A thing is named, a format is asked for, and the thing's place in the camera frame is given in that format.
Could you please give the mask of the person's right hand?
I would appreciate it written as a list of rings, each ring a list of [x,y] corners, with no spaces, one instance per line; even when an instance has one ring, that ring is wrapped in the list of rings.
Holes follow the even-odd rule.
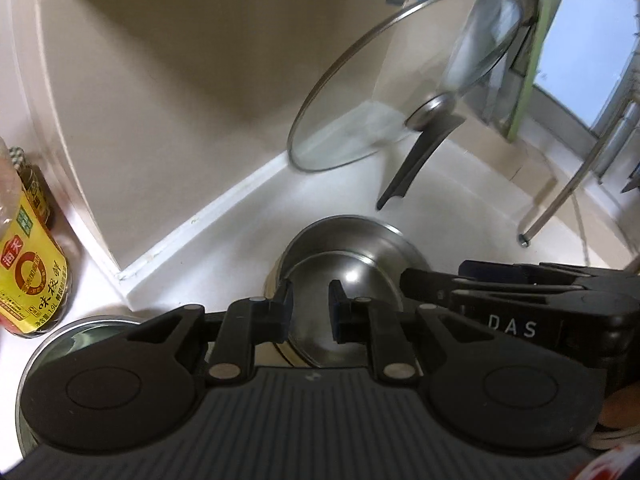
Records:
[[[603,403],[599,417],[602,426],[628,429],[639,425],[640,394],[638,386],[629,386],[611,394]]]

